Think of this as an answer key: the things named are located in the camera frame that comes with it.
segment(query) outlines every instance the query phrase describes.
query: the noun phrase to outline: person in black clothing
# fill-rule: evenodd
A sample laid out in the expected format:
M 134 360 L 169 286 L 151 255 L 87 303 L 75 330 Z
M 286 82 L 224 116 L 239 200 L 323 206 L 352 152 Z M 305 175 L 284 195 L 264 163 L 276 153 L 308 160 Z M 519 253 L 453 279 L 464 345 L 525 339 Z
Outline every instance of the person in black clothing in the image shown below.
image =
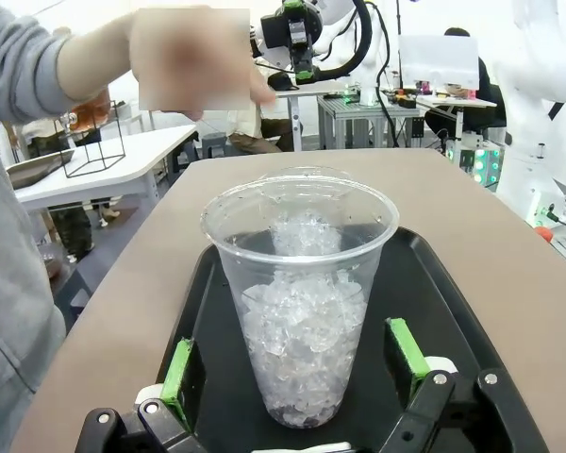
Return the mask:
M 444 36 L 465 36 L 469 37 L 470 34 L 463 28 L 449 28 L 444 32 Z M 483 101 L 494 102 L 491 91 L 491 80 L 487 66 L 482 59 L 478 59 L 478 69 L 480 73 L 480 86 L 476 92 L 476 97 Z M 454 86 L 447 87 L 450 94 L 467 97 L 467 90 L 462 90 Z M 463 109 L 463 128 L 465 130 L 478 130 L 479 128 L 489 125 L 494 119 L 494 109 Z M 455 138 L 456 122 L 455 120 L 442 116 L 434 110 L 430 110 L 425 114 L 425 122 L 430 129 L 441 139 L 442 150 L 445 149 L 445 142 L 449 138 Z

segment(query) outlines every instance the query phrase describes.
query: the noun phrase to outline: bolt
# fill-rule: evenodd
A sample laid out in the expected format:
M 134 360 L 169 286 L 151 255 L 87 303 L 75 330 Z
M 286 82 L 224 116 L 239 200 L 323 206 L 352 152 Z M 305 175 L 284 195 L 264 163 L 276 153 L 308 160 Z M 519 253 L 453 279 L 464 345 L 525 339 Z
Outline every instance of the bolt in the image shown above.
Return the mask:
M 445 375 L 436 375 L 434 376 L 434 383 L 436 385 L 444 385 L 446 384 L 446 376 Z
M 484 376 L 484 381 L 489 385 L 494 385 L 499 381 L 499 378 L 497 377 L 497 375 L 490 374 Z
M 155 413 L 157 412 L 159 409 L 159 406 L 155 403 L 151 403 L 151 404 L 147 404 L 146 408 L 144 408 L 144 411 L 147 413 Z

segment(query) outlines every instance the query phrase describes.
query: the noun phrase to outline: person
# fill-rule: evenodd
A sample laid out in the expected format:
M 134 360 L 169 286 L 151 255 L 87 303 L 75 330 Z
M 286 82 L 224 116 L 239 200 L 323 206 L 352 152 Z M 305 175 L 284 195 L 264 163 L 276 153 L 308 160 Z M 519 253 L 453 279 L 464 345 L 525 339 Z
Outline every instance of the person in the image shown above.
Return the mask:
M 279 72 L 270 68 L 266 59 L 255 58 L 260 73 L 268 78 Z M 232 110 L 228 113 L 226 135 L 238 150 L 250 154 L 266 154 L 293 151 L 291 120 L 263 118 L 260 106 L 249 102 L 247 109 Z M 267 139 L 279 137 L 276 143 Z
M 160 109 L 194 121 L 214 94 L 249 92 L 258 104 L 273 103 L 246 45 L 218 9 L 139 9 L 61 38 L 0 7 L 0 121 L 59 117 L 129 70 L 144 91 L 168 100 Z M 64 335 L 29 217 L 0 160 L 0 453 L 9 450 Z
M 446 30 L 444 32 L 444 36 L 463 36 L 469 38 L 470 33 L 463 28 L 453 27 Z M 491 79 L 489 78 L 489 72 L 487 71 L 486 64 L 481 58 L 478 58 L 478 70 L 480 73 L 480 83 L 479 88 L 476 91 L 476 98 L 482 99 L 483 101 L 495 102 L 491 91 Z M 446 90 L 449 94 L 457 97 L 468 97 L 467 90 L 456 86 L 447 86 Z M 480 127 L 490 124 L 494 119 L 494 109 L 465 108 L 463 111 L 463 127 L 466 130 L 478 130 Z M 444 151 L 446 140 L 455 138 L 455 120 L 442 116 L 434 110 L 428 111 L 425 114 L 424 119 L 432 132 L 441 139 L 442 151 Z

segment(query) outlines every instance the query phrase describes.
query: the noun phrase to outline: table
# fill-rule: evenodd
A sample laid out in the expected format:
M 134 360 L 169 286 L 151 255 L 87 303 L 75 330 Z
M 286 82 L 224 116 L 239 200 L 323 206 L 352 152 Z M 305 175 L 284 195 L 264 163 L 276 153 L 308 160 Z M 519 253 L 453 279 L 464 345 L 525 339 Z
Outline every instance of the table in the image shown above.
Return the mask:
M 393 121 L 396 123 L 397 119 L 404 119 L 407 134 L 412 134 L 412 124 L 407 122 L 407 119 L 419 118 L 421 116 L 419 109 L 405 109 L 391 104 L 383 94 L 382 100 L 386 103 L 386 109 Z M 381 106 L 364 107 L 361 104 L 346 104 L 343 99 L 324 99 L 322 96 L 317 97 L 317 104 L 319 108 L 319 136 L 322 149 L 345 148 L 345 135 L 348 132 L 346 125 L 348 122 L 356 120 L 364 121 L 357 121 L 356 126 L 353 127 L 353 129 L 358 128 L 358 130 L 353 130 L 353 136 L 357 139 L 353 143 L 354 147 L 369 147 L 369 121 L 374 124 L 375 147 L 383 145 L 384 130 L 388 120 Z M 334 125 L 336 130 L 335 142 L 333 139 Z M 388 131 L 388 146 L 392 147 L 394 140 L 391 136 L 391 128 Z
M 194 163 L 94 293 L 11 453 L 72 452 L 88 411 L 131 410 L 139 389 L 155 383 L 195 266 L 209 245 L 199 226 L 204 206 L 237 184 L 300 165 L 344 170 L 390 197 L 401 225 L 428 241 L 469 301 L 550 451 L 566 452 L 566 260 L 440 154 L 367 149 Z
M 195 126 L 179 126 L 122 137 L 125 157 L 107 170 L 67 177 L 64 169 L 59 168 L 33 186 L 15 191 L 15 194 L 26 210 L 130 193 L 146 193 L 152 203 L 157 204 L 158 188 L 151 169 L 195 130 Z M 101 142 L 103 155 L 108 158 L 122 154 L 121 140 L 117 138 Z M 90 144 L 87 149 L 91 159 L 99 156 L 98 144 Z M 72 161 L 67 165 L 73 171 L 85 161 L 86 150 L 82 146 L 75 150 Z M 98 161 L 80 172 L 100 168 L 103 168 L 102 163 Z
M 455 124 L 455 137 L 460 148 L 461 136 L 463 135 L 463 109 L 485 109 L 488 107 L 497 107 L 494 102 L 483 101 L 482 99 L 461 99 L 453 96 L 438 97 L 433 94 L 419 95 L 416 99 L 417 105 L 435 110 L 438 114 L 457 120 Z M 450 112 L 452 108 L 457 108 L 457 114 Z
M 336 80 L 326 80 L 309 85 L 300 85 L 298 90 L 276 92 L 279 99 L 287 99 L 288 113 L 293 129 L 293 151 L 302 151 L 302 128 L 300 127 L 300 97 L 319 96 L 330 92 L 343 92 L 345 85 Z

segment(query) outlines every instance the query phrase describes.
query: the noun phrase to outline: white table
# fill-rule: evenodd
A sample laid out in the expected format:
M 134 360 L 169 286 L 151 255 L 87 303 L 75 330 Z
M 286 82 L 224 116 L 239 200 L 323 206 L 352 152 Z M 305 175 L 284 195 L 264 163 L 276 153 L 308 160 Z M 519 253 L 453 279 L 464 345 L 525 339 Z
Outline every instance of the white table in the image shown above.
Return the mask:
M 300 127 L 300 97 L 322 96 L 330 92 L 343 92 L 345 85 L 337 80 L 327 80 L 300 85 L 299 90 L 276 92 L 279 99 L 287 99 L 288 112 L 293 130 L 293 151 L 302 151 L 302 127 Z
M 494 102 L 483 101 L 482 99 L 461 99 L 454 96 L 439 97 L 433 94 L 417 96 L 416 102 L 418 106 L 433 109 L 442 116 L 456 120 L 455 137 L 458 141 L 461 141 L 463 135 L 463 109 L 497 107 Z M 457 114 L 450 112 L 452 108 L 457 108 Z
M 123 137 L 125 157 L 107 170 L 84 175 L 103 168 L 100 161 L 86 165 L 79 171 L 81 176 L 67 177 L 64 169 L 59 168 L 33 186 L 15 191 L 15 194 L 26 210 L 40 210 L 130 193 L 146 193 L 156 205 L 159 193 L 152 168 L 186 141 L 195 130 L 195 126 L 179 126 Z M 101 142 L 101 148 L 107 164 L 109 156 L 122 154 L 122 142 L 119 138 Z M 88 145 L 87 149 L 91 159 L 100 156 L 97 143 Z M 67 168 L 72 172 L 86 161 L 86 150 L 83 146 L 79 147 Z

